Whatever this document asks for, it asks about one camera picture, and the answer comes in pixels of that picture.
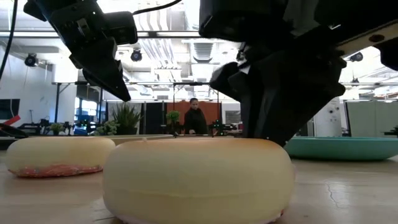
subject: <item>man in black jacket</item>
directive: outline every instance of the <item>man in black jacket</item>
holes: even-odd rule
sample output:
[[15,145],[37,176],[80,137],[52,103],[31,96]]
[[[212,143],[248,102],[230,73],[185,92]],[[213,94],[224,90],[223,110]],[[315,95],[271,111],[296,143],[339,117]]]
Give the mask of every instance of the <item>man in black jacket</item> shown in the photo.
[[192,98],[189,103],[191,108],[185,113],[185,134],[208,134],[206,118],[199,109],[199,101]]

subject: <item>black cable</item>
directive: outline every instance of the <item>black cable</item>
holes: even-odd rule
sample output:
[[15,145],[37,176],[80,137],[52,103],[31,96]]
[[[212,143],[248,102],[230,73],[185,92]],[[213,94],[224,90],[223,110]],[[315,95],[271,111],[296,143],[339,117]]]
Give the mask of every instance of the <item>black cable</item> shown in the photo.
[[17,20],[17,9],[18,9],[18,0],[14,0],[14,8],[12,9],[12,20],[11,20],[11,29],[10,29],[10,36],[8,38],[8,43],[6,46],[6,51],[4,53],[4,57],[2,58],[2,64],[0,68],[0,80],[2,77],[2,73],[4,72],[4,69],[7,64],[7,58],[10,53],[11,49],[11,44],[12,44],[12,39],[14,38],[14,31],[15,31],[15,23]]
[[181,1],[182,0],[175,0],[175,1],[172,1],[170,3],[164,4],[163,6],[156,6],[156,7],[151,7],[151,8],[148,8],[148,9],[140,9],[140,10],[137,10],[137,11],[133,12],[132,15],[135,16],[135,15],[138,15],[138,14],[141,14],[141,13],[145,13],[145,12],[152,12],[152,11],[156,11],[156,10],[165,9],[165,8],[174,6],[175,4],[178,4]]

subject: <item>teal bowl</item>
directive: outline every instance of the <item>teal bowl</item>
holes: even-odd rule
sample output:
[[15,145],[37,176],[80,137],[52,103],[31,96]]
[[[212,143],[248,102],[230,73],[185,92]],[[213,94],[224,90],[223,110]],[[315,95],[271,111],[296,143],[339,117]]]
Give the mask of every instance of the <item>teal bowl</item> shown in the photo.
[[294,137],[284,148],[297,159],[381,161],[398,155],[398,139]]

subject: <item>ceiling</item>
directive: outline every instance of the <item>ceiling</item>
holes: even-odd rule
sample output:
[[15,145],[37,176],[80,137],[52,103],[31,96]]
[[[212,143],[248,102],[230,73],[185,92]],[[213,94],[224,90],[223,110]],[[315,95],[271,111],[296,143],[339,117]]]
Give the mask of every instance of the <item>ceiling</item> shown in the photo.
[[[48,22],[39,21],[22,11],[26,1],[19,1],[16,30],[18,31],[53,31]],[[170,0],[98,0],[104,12],[135,11],[170,2]],[[199,0],[184,0],[171,8],[134,16],[138,30],[196,30],[198,27]],[[11,0],[0,0],[0,30],[9,29]],[[7,39],[0,39],[5,44]],[[48,63],[59,63],[68,60],[69,50],[60,39],[14,39],[13,53],[27,55],[26,47],[36,47],[38,55]],[[55,47],[57,53],[49,54],[40,48]],[[238,44],[220,40],[205,39],[142,39],[134,45],[119,46],[116,58],[122,61],[124,74],[130,82],[208,82],[212,72],[225,63],[235,60]],[[142,60],[133,62],[130,56],[134,49],[140,49]],[[361,51],[364,59],[361,62],[348,62],[343,70],[340,82],[350,83],[357,78],[361,83],[396,82],[398,73],[380,63],[380,52],[373,48]],[[137,86],[129,87],[133,98],[168,99],[172,98],[170,86]],[[360,94],[385,95],[394,89],[379,86],[347,86],[345,97],[352,98]],[[189,99],[199,96],[204,99],[216,98],[208,87],[185,86],[178,90],[178,98]]]

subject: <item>wooden table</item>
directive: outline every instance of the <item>wooden table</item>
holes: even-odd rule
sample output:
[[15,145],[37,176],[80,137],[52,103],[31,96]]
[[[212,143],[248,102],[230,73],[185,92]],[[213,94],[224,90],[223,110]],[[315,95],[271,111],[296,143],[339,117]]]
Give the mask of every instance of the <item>wooden table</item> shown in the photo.
[[[121,223],[104,207],[101,173],[17,179],[6,170],[0,153],[0,223]],[[295,193],[279,224],[398,223],[398,159],[294,164]]]

